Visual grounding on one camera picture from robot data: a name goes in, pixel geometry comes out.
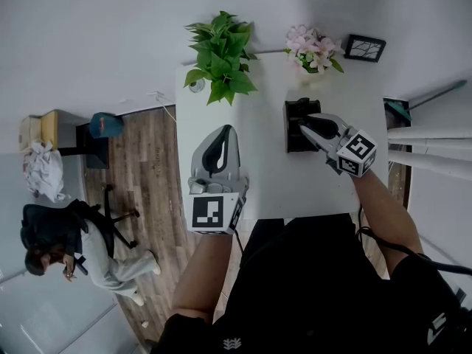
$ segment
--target white vase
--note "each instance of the white vase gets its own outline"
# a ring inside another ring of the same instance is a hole
[[[317,89],[327,82],[326,72],[324,74],[297,74],[296,79],[302,89]]]

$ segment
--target office chair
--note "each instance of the office chair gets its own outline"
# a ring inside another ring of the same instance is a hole
[[[51,207],[38,206],[36,204],[27,204],[23,208],[23,220],[21,221],[21,242],[23,246],[28,249],[34,245],[38,244],[38,241],[35,237],[35,227],[39,224],[62,224],[61,219],[63,217],[75,219],[75,221],[80,226],[86,226],[86,220],[91,221],[100,231],[105,241],[106,249],[108,256],[114,257],[114,236],[116,236],[125,246],[129,249],[136,248],[138,243],[133,240],[128,242],[123,235],[115,227],[115,223],[122,221],[126,218],[136,217],[139,218],[139,213],[134,210],[133,212],[120,216],[118,218],[111,217],[110,210],[110,200],[108,193],[112,191],[111,185],[106,185],[103,188],[104,191],[104,210],[105,215],[102,215],[100,210],[100,205],[96,204],[94,206],[89,206],[84,201],[74,200],[67,207],[63,209],[54,209]],[[83,266],[83,263],[86,261],[84,256],[79,257],[78,259],[74,258],[75,266],[87,275],[87,269]]]

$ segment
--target dark hair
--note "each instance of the dark hair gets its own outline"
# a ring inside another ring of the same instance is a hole
[[[53,246],[32,246],[27,250],[26,256],[24,257],[24,265],[29,273],[41,276],[45,273],[43,263],[41,262],[41,258],[45,254],[51,256],[49,264],[52,265],[53,263],[62,262],[65,253],[66,250],[62,244]]]

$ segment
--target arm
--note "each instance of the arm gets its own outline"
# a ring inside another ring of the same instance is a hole
[[[420,237],[412,217],[391,195],[377,176],[368,170],[360,178],[352,177],[371,230],[380,238],[423,253]],[[386,267],[392,275],[400,261],[407,257],[400,251],[380,246]]]
[[[172,315],[201,317],[212,324],[223,289],[232,236],[203,236],[178,281],[172,303]]]

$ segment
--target white wall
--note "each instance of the white wall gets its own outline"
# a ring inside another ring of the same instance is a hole
[[[386,94],[471,67],[472,0],[0,0],[0,152],[28,114],[123,113],[155,105],[156,89],[172,100],[175,67],[195,59],[183,26],[219,10],[254,22],[255,51],[283,48],[299,23],[385,39]]]
[[[471,126],[472,74],[470,82],[412,111],[418,126]],[[472,161],[472,150],[415,147],[414,152]],[[413,169],[409,211],[422,236],[439,246],[458,263],[472,267],[472,181],[429,170]],[[431,258],[443,260],[434,251]],[[466,293],[472,295],[469,277],[454,277]]]

